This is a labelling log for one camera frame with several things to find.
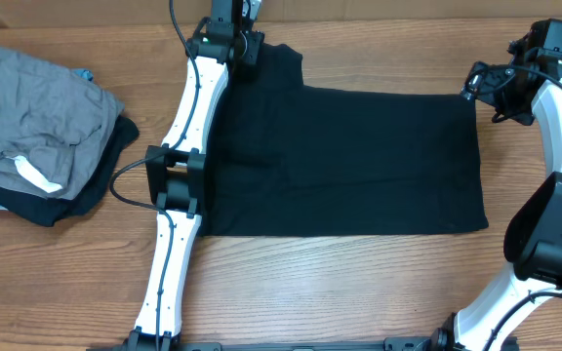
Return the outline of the black t-shirt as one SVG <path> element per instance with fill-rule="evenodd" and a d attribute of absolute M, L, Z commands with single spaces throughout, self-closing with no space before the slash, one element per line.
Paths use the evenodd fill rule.
<path fill-rule="evenodd" d="M 476 110 L 457 95 L 309 87 L 264 45 L 232 80 L 208 143 L 211 236 L 455 234 L 487 227 Z"/>

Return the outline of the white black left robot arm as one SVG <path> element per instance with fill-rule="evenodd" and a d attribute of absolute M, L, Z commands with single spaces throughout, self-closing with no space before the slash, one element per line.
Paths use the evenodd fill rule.
<path fill-rule="evenodd" d="M 175 120 L 143 158 L 157 235 L 146 293 L 126 350 L 174 350 L 188 263 L 205 200 L 208 136 L 233 68 L 256 67 L 264 40 L 250 28 L 212 31 L 204 18 L 188 43 L 187 76 Z"/>

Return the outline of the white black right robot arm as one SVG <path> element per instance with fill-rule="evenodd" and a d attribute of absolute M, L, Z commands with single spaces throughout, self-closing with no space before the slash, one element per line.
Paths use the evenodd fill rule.
<path fill-rule="evenodd" d="M 462 95 L 503 111 L 523 102 L 541 129 L 546 179 L 511 220 L 506 263 L 420 350 L 515 350 L 511 333 L 545 302 L 562 299 L 562 58 L 470 69 Z"/>

